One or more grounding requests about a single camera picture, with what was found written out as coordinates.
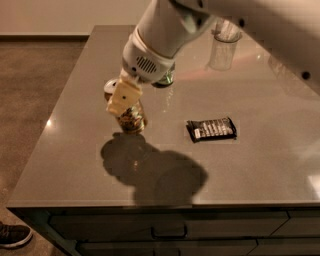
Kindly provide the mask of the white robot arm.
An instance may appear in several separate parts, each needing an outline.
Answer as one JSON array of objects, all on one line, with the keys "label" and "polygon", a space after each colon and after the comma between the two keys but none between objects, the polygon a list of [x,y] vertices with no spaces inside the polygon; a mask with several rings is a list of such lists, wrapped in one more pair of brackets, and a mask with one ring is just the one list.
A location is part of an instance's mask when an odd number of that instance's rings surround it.
[{"label": "white robot arm", "polygon": [[119,116],[157,82],[178,52],[215,21],[244,31],[312,89],[320,87],[320,0],[152,0],[122,53],[107,110]]}]

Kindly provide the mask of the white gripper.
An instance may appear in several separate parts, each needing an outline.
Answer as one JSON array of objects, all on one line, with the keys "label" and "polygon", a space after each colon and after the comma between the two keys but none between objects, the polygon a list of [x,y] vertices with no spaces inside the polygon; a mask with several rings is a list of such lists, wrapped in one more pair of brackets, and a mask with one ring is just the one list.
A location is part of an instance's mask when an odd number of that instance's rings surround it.
[{"label": "white gripper", "polygon": [[123,49],[123,69],[119,77],[105,84],[105,93],[109,96],[106,110],[116,117],[122,115],[142,95],[139,78],[144,82],[158,82],[174,63],[173,59],[149,49],[135,28]]}]

